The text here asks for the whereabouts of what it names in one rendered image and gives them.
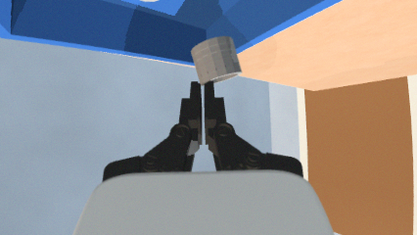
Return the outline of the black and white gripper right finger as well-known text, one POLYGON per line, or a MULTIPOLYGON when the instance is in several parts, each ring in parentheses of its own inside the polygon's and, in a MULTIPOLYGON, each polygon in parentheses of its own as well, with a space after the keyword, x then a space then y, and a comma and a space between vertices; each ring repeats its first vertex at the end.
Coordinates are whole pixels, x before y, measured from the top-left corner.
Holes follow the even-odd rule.
POLYGON ((262 153, 238 136, 226 121, 224 98, 214 98, 213 81, 205 88, 206 145, 213 153, 216 171, 272 169, 283 170, 303 177, 301 162, 293 157, 262 153))

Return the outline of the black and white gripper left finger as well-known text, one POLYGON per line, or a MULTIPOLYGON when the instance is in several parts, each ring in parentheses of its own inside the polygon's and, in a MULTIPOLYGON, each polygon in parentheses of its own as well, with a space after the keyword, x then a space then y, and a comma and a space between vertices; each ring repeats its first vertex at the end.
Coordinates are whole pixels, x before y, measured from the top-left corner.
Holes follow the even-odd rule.
POLYGON ((143 157, 137 156, 107 164, 103 181, 127 173, 192 171, 195 153, 202 143, 201 84, 191 81, 190 98, 182 98, 179 123, 170 129, 168 137, 143 157))

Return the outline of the blue crate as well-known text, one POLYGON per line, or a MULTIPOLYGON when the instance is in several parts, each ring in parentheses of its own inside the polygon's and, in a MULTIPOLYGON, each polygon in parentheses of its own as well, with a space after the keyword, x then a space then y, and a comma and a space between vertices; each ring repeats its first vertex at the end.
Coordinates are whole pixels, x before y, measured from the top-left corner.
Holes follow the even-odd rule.
POLYGON ((237 54, 343 0, 0 0, 0 37, 195 66, 198 43, 237 54))

